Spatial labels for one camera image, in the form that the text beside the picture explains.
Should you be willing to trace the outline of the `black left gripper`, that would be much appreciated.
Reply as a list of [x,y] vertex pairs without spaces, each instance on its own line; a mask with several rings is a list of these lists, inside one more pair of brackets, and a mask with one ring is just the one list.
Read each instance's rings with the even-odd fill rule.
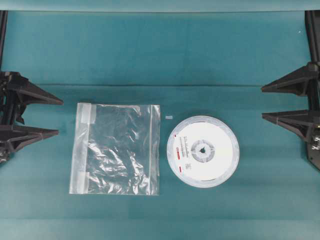
[[33,84],[19,72],[2,72],[2,83],[0,84],[1,163],[6,162],[11,153],[59,134],[59,131],[55,129],[14,125],[19,103],[63,105],[64,101]]

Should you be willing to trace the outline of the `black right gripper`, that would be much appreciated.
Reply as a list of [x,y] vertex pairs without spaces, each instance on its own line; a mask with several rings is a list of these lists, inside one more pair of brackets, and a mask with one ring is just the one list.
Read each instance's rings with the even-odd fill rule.
[[262,113],[262,118],[295,133],[307,142],[308,160],[320,169],[320,62],[308,62],[293,72],[264,85],[263,93],[307,96],[308,110]]

